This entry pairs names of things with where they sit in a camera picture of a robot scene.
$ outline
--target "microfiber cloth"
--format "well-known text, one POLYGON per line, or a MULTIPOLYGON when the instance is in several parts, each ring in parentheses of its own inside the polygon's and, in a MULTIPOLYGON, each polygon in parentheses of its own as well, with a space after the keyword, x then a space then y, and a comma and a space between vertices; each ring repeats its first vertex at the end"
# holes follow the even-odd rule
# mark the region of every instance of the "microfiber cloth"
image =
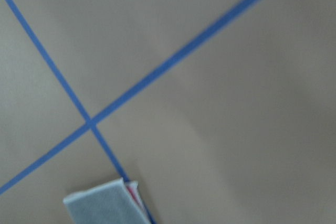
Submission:
POLYGON ((70 194, 63 203, 76 224, 150 224, 137 187, 117 179, 70 194))

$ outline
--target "blue painter's tape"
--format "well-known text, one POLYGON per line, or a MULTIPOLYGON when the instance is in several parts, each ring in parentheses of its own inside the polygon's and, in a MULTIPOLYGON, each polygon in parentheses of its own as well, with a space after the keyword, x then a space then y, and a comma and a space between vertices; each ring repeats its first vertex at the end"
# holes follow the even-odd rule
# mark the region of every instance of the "blue painter's tape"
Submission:
POLYGON ((45 60, 47 65, 49 66, 49 68, 54 73, 54 75, 57 78, 57 80, 59 81, 59 83, 62 85, 64 90, 67 92, 68 96, 70 97, 70 99, 72 100, 74 105, 77 107, 80 114, 83 116, 85 121, 90 121, 90 117, 89 117, 88 113, 85 111, 83 105, 81 104, 81 102, 79 101, 79 99, 77 98, 77 96, 75 95, 73 90, 71 89, 67 80, 63 77, 61 72, 58 70, 57 66, 55 65, 55 63, 53 62, 53 60, 49 56, 48 52, 46 51, 46 49, 43 47, 42 43, 39 41, 39 39, 37 38, 37 36, 33 32, 33 30, 31 29, 31 27, 29 26, 29 24, 26 21, 26 19, 24 18, 24 16, 21 14, 20 10, 15 5, 14 1, 13 0, 5 0, 5 1, 7 2, 8 6, 12 10, 12 12, 14 13, 17 20, 22 25, 22 27, 25 30, 25 32, 27 33, 27 35, 30 37, 31 41, 33 42, 33 44, 35 45, 35 47, 37 48, 37 50, 39 51, 39 53, 41 54, 41 56, 43 57, 43 59, 45 60))
POLYGON ((22 179, 24 179, 26 176, 28 176, 30 173, 32 173, 37 168, 39 168, 45 162, 49 161, 56 154, 60 153, 62 150, 68 147, 71 143, 73 143, 76 139, 82 136, 89 129, 90 127, 87 124, 84 124, 77 130, 75 130, 67 138, 65 138, 63 141, 58 143, 55 147, 53 147, 49 152, 47 152, 42 157, 40 157, 38 160, 30 164, 27 168, 25 168, 23 171, 17 174, 14 178, 8 181, 5 185, 0 187, 0 195, 3 194, 5 191, 9 190, 15 184, 19 183, 22 179))
POLYGON ((149 221, 151 222, 151 224, 155 224, 155 220, 154 220, 154 217, 152 216, 151 212, 148 210, 148 207, 145 203, 143 203, 144 207, 145 207, 145 210, 146 210, 146 213, 147 213, 147 216, 149 218, 149 221))
POLYGON ((95 117, 92 118, 94 124, 101 122, 108 115, 113 113, 115 110, 123 106, 126 102, 136 96, 139 92, 149 86, 152 82, 161 77, 168 70, 173 68, 176 64, 182 61, 184 58, 189 56, 194 50, 200 47, 203 43, 207 42, 221 29, 232 23, 238 16, 247 11, 259 0, 241 0, 232 7, 228 12, 221 16, 217 21, 213 22, 208 26, 203 32, 194 37, 189 43, 182 47, 179 51, 169 57, 165 62, 155 68, 142 80, 136 83, 128 91, 114 100, 105 109, 99 112, 95 117))
POLYGON ((107 145, 106 141, 104 140, 102 134, 98 131, 97 127, 93 125, 91 127, 92 132, 96 136, 98 142, 102 146, 103 150, 105 151, 106 155, 109 157, 110 161, 114 165, 115 169, 119 173, 119 175, 124 179, 125 182, 129 182, 130 179, 124 169, 122 168, 121 164, 119 163, 118 159, 115 157, 114 153, 112 152, 111 148, 107 145))

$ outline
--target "folded cloth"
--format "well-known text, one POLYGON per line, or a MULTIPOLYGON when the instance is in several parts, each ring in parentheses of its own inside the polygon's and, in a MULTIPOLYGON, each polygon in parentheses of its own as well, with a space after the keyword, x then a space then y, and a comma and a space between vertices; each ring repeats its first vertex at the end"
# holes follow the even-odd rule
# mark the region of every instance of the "folded cloth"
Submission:
POLYGON ((138 183, 130 182, 127 186, 123 179, 117 179, 70 194, 63 203, 76 224, 150 224, 138 194, 138 183))

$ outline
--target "blurry surface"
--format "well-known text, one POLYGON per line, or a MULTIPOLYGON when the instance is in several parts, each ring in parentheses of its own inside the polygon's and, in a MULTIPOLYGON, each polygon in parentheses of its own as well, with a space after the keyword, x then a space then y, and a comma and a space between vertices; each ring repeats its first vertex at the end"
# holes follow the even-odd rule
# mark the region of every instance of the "blurry surface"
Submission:
MULTIPOLYGON (((14 1, 94 115, 237 0, 14 1)), ((262 0, 100 123, 159 223, 335 223, 335 14, 336 0, 262 0)), ((0 196, 25 198, 22 220, 0 208, 5 223, 69 223, 65 191, 114 176, 99 148, 79 139, 45 165, 61 178, 43 167, 0 196)))

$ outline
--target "gray cloth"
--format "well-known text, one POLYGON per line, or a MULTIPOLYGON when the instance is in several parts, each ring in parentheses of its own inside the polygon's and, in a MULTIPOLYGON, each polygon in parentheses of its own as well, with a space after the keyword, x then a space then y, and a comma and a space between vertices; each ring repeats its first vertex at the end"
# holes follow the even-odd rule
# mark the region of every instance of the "gray cloth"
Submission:
POLYGON ((122 179, 64 198, 76 224, 150 224, 122 179))

